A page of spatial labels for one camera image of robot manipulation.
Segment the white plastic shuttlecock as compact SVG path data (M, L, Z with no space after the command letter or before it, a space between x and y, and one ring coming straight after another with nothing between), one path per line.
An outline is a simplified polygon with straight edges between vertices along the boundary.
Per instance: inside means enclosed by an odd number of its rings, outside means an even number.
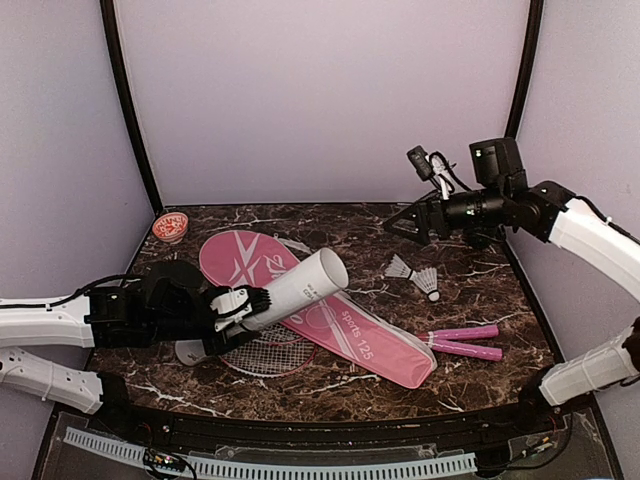
M411 281L415 276L412 269L398 254L394 254L384 270L386 278L399 278Z
M438 288L438 272L435 267L428 267L416 274L415 284L423 291L431 302L437 302L440 299Z

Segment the white cardboard shuttlecock tube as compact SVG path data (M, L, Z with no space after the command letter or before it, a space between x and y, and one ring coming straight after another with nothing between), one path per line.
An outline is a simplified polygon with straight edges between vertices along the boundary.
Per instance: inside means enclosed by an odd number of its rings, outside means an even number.
M231 336L263 330L336 294L349 283L343 261L329 248L321 248L299 261L283 245L277 243L263 257L266 273L271 279L265 286L270 294L271 305L266 311L250 316L232 327Z

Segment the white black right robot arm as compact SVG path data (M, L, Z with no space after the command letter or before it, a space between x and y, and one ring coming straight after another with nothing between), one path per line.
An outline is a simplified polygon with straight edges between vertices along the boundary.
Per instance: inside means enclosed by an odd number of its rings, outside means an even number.
M389 233L421 245L444 240L455 231L479 235L509 227L585 261L639 296L639 241L605 216L587 197L554 182L528 183L517 142L494 138L469 146L479 188L472 190L439 152L421 146L407 158L433 191L384 224ZM510 424L521 434L534 432L557 407L587 393L639 380L639 325L574 359L537 373L521 390Z

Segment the clear plastic tube lid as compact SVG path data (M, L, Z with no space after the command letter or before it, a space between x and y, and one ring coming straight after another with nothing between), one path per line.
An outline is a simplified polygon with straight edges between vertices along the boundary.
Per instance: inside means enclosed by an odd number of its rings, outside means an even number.
M204 345L201 340L176 341L174 352L177 359L186 366L192 367L207 359Z

